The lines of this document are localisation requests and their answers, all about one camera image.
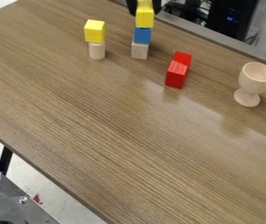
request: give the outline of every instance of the wooden peg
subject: wooden peg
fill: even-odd
[[[105,58],[106,46],[105,42],[101,44],[88,43],[89,57],[93,60],[102,60]]]

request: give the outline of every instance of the unpainted wooden block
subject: unpainted wooden block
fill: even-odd
[[[136,10],[136,27],[153,28],[154,27],[154,9],[151,0],[138,0]]]
[[[134,41],[131,46],[131,58],[138,60],[146,60],[149,54],[149,45],[137,44]]]
[[[105,22],[89,19],[84,26],[85,40],[101,44],[105,40]]]
[[[88,43],[89,57],[93,60],[102,60],[106,55],[105,42],[101,44]]]

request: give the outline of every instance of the metal table leg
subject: metal table leg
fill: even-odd
[[[2,155],[0,157],[0,172],[4,176],[6,176],[6,173],[10,167],[11,157],[12,157],[12,151],[4,147],[2,151]]]

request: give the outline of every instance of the wooden block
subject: wooden block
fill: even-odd
[[[186,65],[189,69],[192,58],[193,58],[193,56],[189,53],[175,52],[172,59],[183,64],[183,65]]]
[[[84,26],[85,40],[101,44],[105,40],[105,22],[89,19]]]
[[[172,88],[182,88],[185,84],[187,70],[188,66],[172,60],[167,70],[165,85]]]
[[[101,44],[88,43],[89,57],[93,60],[102,60],[105,58],[106,47],[105,42]]]
[[[135,28],[133,41],[137,44],[149,45],[151,43],[151,28]]]
[[[138,60],[146,60],[148,58],[149,45],[142,45],[132,42],[131,58]]]
[[[138,0],[136,10],[136,27],[152,28],[154,27],[155,13],[151,0]]]

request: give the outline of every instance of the gray floor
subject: gray floor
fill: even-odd
[[[14,1],[0,0],[0,8]],[[257,47],[264,48],[265,46],[266,38]],[[42,207],[61,223],[105,223],[17,156],[12,159],[8,177],[30,196],[39,195],[43,203]]]

